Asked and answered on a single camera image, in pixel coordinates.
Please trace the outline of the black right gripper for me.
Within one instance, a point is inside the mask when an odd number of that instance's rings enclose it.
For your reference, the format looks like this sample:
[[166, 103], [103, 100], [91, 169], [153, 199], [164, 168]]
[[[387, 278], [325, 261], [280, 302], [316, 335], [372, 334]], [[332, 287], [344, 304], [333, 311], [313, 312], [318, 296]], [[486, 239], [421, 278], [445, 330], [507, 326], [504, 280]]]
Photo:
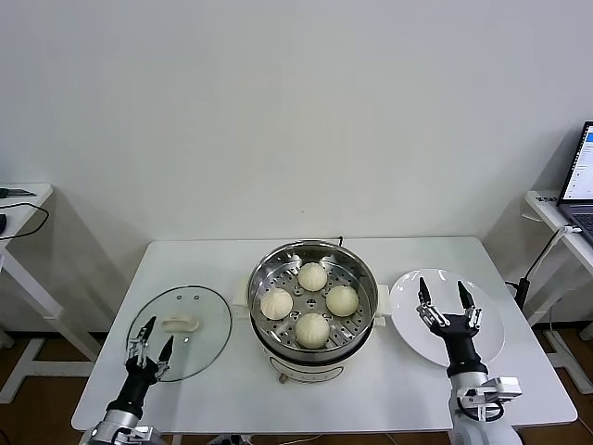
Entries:
[[470, 372], [487, 374], [488, 370], [473, 344], [473, 338], [481, 327], [482, 309], [475, 305], [472, 294], [462, 281], [458, 281], [457, 285], [465, 315], [442, 314], [433, 305], [423, 277], [419, 279], [419, 306], [416, 312], [430, 331], [444, 341], [449, 360], [448, 376]]

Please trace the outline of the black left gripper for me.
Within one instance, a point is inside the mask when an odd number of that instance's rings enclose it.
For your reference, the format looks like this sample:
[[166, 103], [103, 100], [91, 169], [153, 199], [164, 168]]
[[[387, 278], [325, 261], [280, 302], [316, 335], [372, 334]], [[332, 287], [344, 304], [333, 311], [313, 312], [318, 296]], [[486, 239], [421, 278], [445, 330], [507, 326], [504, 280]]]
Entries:
[[152, 316], [141, 327], [137, 336], [128, 341], [128, 360], [125, 363], [127, 377], [115, 399], [116, 410], [141, 413], [149, 387], [156, 384], [158, 378], [164, 376], [170, 369], [174, 336], [170, 336], [163, 346], [157, 363], [147, 358], [148, 339], [154, 329], [156, 319], [156, 316]]

